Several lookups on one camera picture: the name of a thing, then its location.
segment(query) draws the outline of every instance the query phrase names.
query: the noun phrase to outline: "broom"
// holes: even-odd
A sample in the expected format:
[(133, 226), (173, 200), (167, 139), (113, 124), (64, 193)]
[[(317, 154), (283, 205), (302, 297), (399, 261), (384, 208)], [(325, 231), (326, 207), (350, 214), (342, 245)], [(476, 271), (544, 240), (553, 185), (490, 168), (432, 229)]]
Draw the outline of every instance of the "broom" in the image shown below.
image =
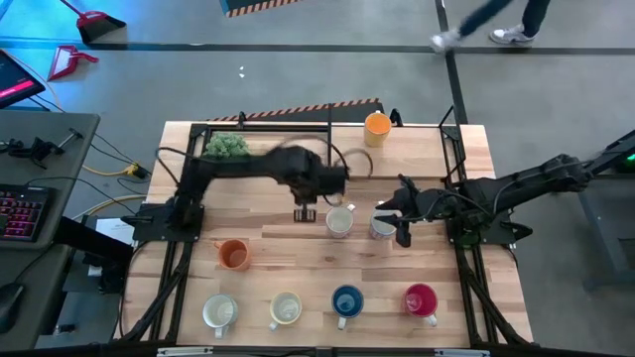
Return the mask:
[(81, 41), (85, 44), (90, 44), (103, 35), (126, 26), (125, 22), (108, 16), (108, 14), (102, 13), (101, 11), (87, 11), (82, 13), (70, 5), (68, 1), (60, 1), (79, 15), (79, 19), (77, 19), (77, 29), (81, 35)]

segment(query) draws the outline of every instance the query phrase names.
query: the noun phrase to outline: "orange cup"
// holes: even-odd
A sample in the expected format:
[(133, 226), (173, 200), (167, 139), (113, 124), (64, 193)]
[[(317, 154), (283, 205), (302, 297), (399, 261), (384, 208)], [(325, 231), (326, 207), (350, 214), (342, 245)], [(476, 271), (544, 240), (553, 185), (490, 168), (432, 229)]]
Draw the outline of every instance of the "orange cup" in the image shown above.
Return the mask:
[(237, 239), (225, 242), (214, 242), (218, 248), (218, 263), (221, 267), (236, 272), (243, 272), (251, 264), (251, 252), (249, 247)]
[(380, 147), (390, 133), (390, 118), (377, 110), (366, 117), (364, 123), (364, 143), (369, 147)]

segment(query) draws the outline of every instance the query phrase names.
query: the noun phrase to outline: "paper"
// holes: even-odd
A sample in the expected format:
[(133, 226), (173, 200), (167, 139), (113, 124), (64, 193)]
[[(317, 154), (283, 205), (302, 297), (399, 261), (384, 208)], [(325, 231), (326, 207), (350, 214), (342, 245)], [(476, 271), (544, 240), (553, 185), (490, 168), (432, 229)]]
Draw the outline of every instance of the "paper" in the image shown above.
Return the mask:
[[(95, 230), (101, 234), (107, 235), (119, 242), (136, 247), (137, 242), (132, 240), (135, 227), (124, 223), (119, 218), (102, 218), (97, 219)], [(88, 266), (89, 277), (101, 277), (101, 267)]]

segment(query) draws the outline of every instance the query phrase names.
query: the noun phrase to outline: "white mug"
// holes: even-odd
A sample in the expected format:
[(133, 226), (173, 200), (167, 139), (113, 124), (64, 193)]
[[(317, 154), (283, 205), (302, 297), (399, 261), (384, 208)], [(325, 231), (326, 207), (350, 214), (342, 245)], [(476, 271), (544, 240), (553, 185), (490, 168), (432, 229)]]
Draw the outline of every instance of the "white mug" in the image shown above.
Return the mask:
[(333, 238), (344, 238), (353, 228), (355, 206), (333, 207), (326, 214), (326, 232)]
[(281, 324), (292, 324), (298, 320), (302, 313), (302, 301), (297, 294), (279, 293), (271, 300), (269, 312), (274, 319), (269, 324), (269, 329), (275, 331)]
[(395, 232), (397, 231), (397, 228), (395, 228), (395, 226), (384, 223), (382, 221), (378, 221), (377, 219), (375, 219), (375, 217), (392, 215), (393, 213), (397, 212), (397, 210), (375, 209), (373, 211), (373, 214), (370, 216), (370, 236), (374, 239), (385, 239), (390, 238), (393, 234), (395, 234)]
[(238, 317), (238, 304), (229, 295), (217, 294), (209, 298), (202, 308), (202, 319), (214, 328), (214, 335), (222, 339), (229, 329), (229, 325)]

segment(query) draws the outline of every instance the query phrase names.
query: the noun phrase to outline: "green plush toy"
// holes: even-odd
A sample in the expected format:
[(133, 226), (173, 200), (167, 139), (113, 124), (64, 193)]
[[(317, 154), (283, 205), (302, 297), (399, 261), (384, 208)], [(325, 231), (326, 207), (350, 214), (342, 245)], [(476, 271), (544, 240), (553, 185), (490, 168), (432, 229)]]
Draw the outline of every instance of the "green plush toy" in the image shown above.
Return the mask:
[(205, 147), (203, 155), (213, 159), (230, 159), (249, 154), (245, 138), (234, 133), (215, 133)]

